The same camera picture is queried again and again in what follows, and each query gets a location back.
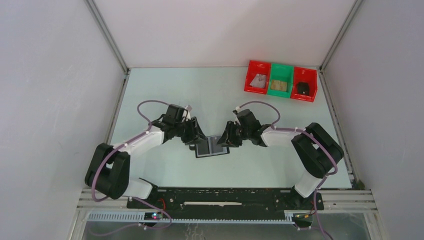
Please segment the black leather card holder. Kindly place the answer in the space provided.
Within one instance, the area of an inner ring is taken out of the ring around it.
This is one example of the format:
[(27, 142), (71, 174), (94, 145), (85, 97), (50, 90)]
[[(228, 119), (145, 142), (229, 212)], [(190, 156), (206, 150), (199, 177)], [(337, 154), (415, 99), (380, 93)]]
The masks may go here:
[(208, 140), (209, 143), (209, 155), (203, 156), (203, 157), (197, 157), (196, 155), (196, 145), (189, 145), (189, 149), (191, 151), (194, 151), (196, 158), (207, 158), (207, 157), (215, 157), (215, 156), (221, 156), (221, 155), (228, 155), (230, 154), (230, 149), (228, 147), (222, 147), (220, 145), (217, 145), (218, 140), (221, 138), (221, 135), (212, 135), (207, 136), (206, 140)]

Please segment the thin white credit card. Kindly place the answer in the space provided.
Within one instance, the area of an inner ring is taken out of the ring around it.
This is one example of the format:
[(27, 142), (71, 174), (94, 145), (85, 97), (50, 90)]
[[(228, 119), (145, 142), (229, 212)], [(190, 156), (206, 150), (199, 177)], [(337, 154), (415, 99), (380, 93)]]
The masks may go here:
[(253, 88), (258, 88), (258, 87), (256, 87), (256, 81), (257, 81), (257, 80), (256, 80), (256, 76), (255, 76), (255, 77), (253, 78), (253, 80), (250, 82), (250, 84), (249, 84), (249, 85), (250, 85), (251, 87), (253, 87)]

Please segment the orange card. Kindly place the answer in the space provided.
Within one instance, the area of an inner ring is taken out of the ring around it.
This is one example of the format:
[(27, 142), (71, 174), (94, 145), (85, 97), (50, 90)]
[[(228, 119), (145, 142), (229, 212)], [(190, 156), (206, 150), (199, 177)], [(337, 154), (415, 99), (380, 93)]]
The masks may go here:
[(282, 90), (282, 83), (280, 80), (272, 80), (271, 81), (271, 89), (275, 91), (281, 91)]

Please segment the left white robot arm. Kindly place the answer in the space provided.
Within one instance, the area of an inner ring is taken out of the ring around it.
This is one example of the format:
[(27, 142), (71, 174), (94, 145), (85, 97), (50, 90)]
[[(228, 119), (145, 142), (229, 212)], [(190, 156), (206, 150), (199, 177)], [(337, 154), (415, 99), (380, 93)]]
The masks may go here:
[(130, 176), (131, 160), (177, 137), (186, 145), (197, 145), (207, 138), (196, 117), (191, 116), (190, 106), (169, 104), (159, 118), (148, 121), (145, 131), (122, 143), (99, 144), (93, 153), (84, 182), (91, 188), (96, 202), (107, 198), (138, 198), (145, 208), (153, 208), (158, 202), (154, 185), (142, 178)]

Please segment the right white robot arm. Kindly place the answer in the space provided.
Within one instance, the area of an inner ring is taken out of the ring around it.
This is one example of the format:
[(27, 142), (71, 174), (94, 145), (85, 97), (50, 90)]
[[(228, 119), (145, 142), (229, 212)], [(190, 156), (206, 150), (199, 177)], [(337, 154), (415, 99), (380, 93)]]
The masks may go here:
[(249, 109), (234, 110), (234, 121), (226, 123), (217, 144), (226, 148), (238, 148), (249, 140), (255, 146), (283, 146), (287, 141), (293, 145), (304, 172), (293, 186), (291, 204), (304, 209), (311, 202), (311, 195), (319, 189), (325, 179), (338, 172), (338, 163), (344, 158), (340, 145), (318, 123), (312, 122), (306, 128), (275, 127), (261, 124)]

